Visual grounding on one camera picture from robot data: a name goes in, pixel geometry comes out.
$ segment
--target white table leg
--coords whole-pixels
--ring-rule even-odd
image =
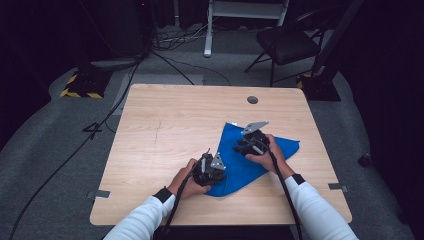
[[[210,57],[212,55],[212,17],[213,17],[213,0],[209,0],[209,9],[208,9],[208,31],[206,34],[205,42],[205,57]]]

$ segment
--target black chair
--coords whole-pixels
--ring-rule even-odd
[[[282,26],[259,31],[256,34],[256,40],[264,51],[244,72],[248,72],[252,66],[257,63],[271,60],[271,77],[269,85],[272,87],[274,82],[279,82],[311,71],[314,69],[316,59],[321,52],[325,33],[329,29],[335,27],[344,9],[343,6],[332,6],[310,11]],[[314,34],[309,36],[305,31],[314,31]],[[262,59],[265,54],[267,54],[269,58]],[[285,65],[310,57],[315,57],[311,69],[274,81],[275,64]]]

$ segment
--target cable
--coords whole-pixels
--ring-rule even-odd
[[[177,196],[175,197],[174,206],[172,207],[172,211],[169,214],[169,217],[168,217],[168,220],[166,221],[165,226],[162,228],[162,231],[160,233],[158,240],[164,240],[166,238],[166,235],[169,232],[169,226],[171,225],[172,219],[174,218],[175,212],[177,211],[178,203],[180,202],[181,195],[183,194],[185,185],[187,184],[188,179],[191,177],[193,170],[196,168],[197,164],[199,164],[199,163],[200,163],[200,161],[197,161],[196,164],[193,165],[193,167],[190,169],[190,172],[187,174],[187,176],[181,182],[181,185],[180,185],[180,187],[178,188],[178,191],[177,191]]]
[[[112,128],[109,127],[109,125],[107,124],[107,121],[105,121],[105,125],[106,125],[107,129],[109,129],[109,131],[116,133],[115,130],[113,130]]]
[[[195,66],[195,65],[188,64],[188,63],[184,63],[184,62],[178,62],[178,61],[175,61],[174,59],[167,58],[167,57],[164,57],[164,58],[165,58],[165,59],[168,59],[168,60],[171,60],[171,61],[173,61],[173,62],[175,62],[175,63],[185,64],[185,65],[188,65],[188,66],[190,66],[190,67],[201,68],[201,69],[206,69],[206,70],[212,71],[212,72],[214,72],[214,73],[216,73],[216,74],[220,75],[221,77],[223,77],[225,80],[227,80],[227,82],[228,82],[228,86],[231,86],[231,82],[230,82],[230,80],[229,80],[228,78],[226,78],[224,75],[222,75],[222,74],[221,74],[220,72],[218,72],[218,71],[215,71],[215,70],[210,69],[210,68],[207,68],[207,67]]]
[[[93,132],[90,133],[90,135],[85,138],[85,140],[76,148],[76,150],[43,182],[43,184],[35,191],[35,193],[31,196],[31,198],[29,199],[29,201],[25,204],[24,208],[21,210],[21,212],[19,213],[18,218],[16,219],[13,228],[12,228],[12,232],[10,233],[9,236],[9,240],[13,239],[13,236],[15,235],[16,229],[18,228],[19,222],[21,221],[25,211],[28,209],[29,205],[32,203],[32,201],[34,201],[35,197],[37,197],[37,195],[41,192],[41,190],[47,185],[47,183],[50,182],[50,180],[78,153],[78,151],[88,142],[88,140],[97,132],[97,130],[106,122],[106,120],[113,114],[113,112],[116,110],[116,108],[119,106],[119,104],[122,102],[122,100],[124,99],[129,87],[131,86],[131,82],[132,82],[132,78],[134,77],[134,73],[137,70],[138,66],[140,65],[140,63],[142,62],[142,60],[144,59],[145,54],[142,55],[142,57],[139,59],[137,65],[134,67],[133,72],[131,74],[131,77],[128,81],[128,85],[124,90],[124,93],[122,94],[121,98],[119,99],[119,101],[115,104],[115,106],[113,106],[113,108],[109,111],[109,113],[107,114],[107,116],[98,124],[96,125],[96,127],[94,128]]]
[[[183,72],[181,72],[178,68],[176,68],[172,63],[170,63],[166,58],[162,57],[161,55],[157,54],[153,50],[150,50],[154,55],[158,56],[159,58],[163,59],[166,63],[168,63],[171,67],[173,67],[177,72],[179,72],[187,81],[191,83],[191,85],[195,85]]]
[[[212,23],[215,21],[215,20],[217,20],[219,17],[216,17],[216,18],[214,18],[213,20],[212,20]],[[175,38],[175,36],[177,36],[178,35],[178,33],[180,33],[180,31],[173,37],[173,39],[176,39],[174,42],[172,42],[172,39],[170,40],[170,44],[169,44],[169,46],[168,47],[166,47],[166,48],[164,48],[164,47],[160,47],[160,46],[152,46],[155,50],[157,50],[157,51],[166,51],[166,50],[174,50],[174,49],[176,49],[176,48],[178,48],[179,46],[181,46],[182,44],[184,44],[184,43],[191,43],[191,42],[194,42],[194,41],[196,41],[196,40],[198,40],[198,39],[200,39],[200,38],[203,38],[203,37],[206,37],[206,35],[201,35],[201,36],[199,36],[199,37],[195,37],[199,32],[201,32],[202,30],[207,30],[207,29],[205,29],[207,26],[208,26],[209,24],[205,24],[204,26],[202,26],[200,29],[198,29],[194,34],[192,34],[190,37],[187,37],[187,38],[185,38],[186,37],[186,35],[187,35],[187,31],[186,31],[186,34],[185,35],[183,35],[183,36],[181,36],[181,37],[178,37],[178,38]],[[180,41],[181,39],[183,39],[183,42],[180,42],[180,44],[178,44],[177,46],[175,46],[175,47],[173,47],[178,41]]]
[[[110,44],[106,41],[106,39],[103,37],[103,34],[100,32],[99,28],[97,27],[97,25],[94,23],[93,18],[91,17],[90,13],[88,12],[87,8],[84,6],[84,3],[81,0],[78,0],[78,2],[80,3],[81,7],[83,8],[85,14],[87,15],[88,19],[90,20],[91,24],[93,25],[94,29],[96,30],[97,34],[99,35],[100,39],[102,39],[103,43],[106,44],[106,46],[114,53],[122,56],[122,57],[139,57],[139,55],[141,55],[144,52],[144,49],[142,50],[142,52],[140,52],[140,54],[137,55],[126,55],[126,54],[122,54],[119,51],[115,50],[112,46],[110,46]]]
[[[271,159],[272,159],[272,164],[274,165],[274,168],[275,168],[275,172],[277,173],[278,179],[280,180],[280,183],[283,186],[284,193],[287,196],[287,201],[289,202],[289,206],[290,206],[290,209],[292,211],[294,221],[296,223],[296,229],[297,229],[297,234],[299,236],[299,240],[303,240],[302,230],[300,229],[299,216],[297,215],[297,211],[294,208],[293,201],[290,197],[289,190],[287,189],[286,183],[284,182],[283,176],[281,175],[281,171],[280,171],[280,168],[278,167],[278,163],[277,163],[277,158],[275,157],[274,153],[271,152],[271,149],[269,149],[269,147],[266,144],[264,144],[261,141],[255,140],[255,139],[252,139],[252,141],[261,144],[269,152],[269,155],[271,156]]]

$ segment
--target black device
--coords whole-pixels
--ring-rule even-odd
[[[199,163],[193,169],[194,181],[200,186],[213,186],[225,179],[225,166],[219,152],[215,157],[209,153],[202,154]]]
[[[241,132],[244,138],[237,140],[239,145],[234,146],[233,149],[243,155],[263,155],[266,153],[268,151],[269,140],[259,129],[268,123],[268,121],[265,121],[248,124]]]

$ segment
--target black cuff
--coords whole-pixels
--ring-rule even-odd
[[[292,175],[292,177],[296,181],[297,185],[300,185],[305,182],[305,179],[303,179],[303,177],[300,174],[295,173]]]
[[[162,188],[161,190],[159,190],[159,192],[153,195],[153,197],[156,197],[162,203],[165,203],[166,200],[168,200],[168,198],[170,198],[171,196],[172,193],[166,187]]]

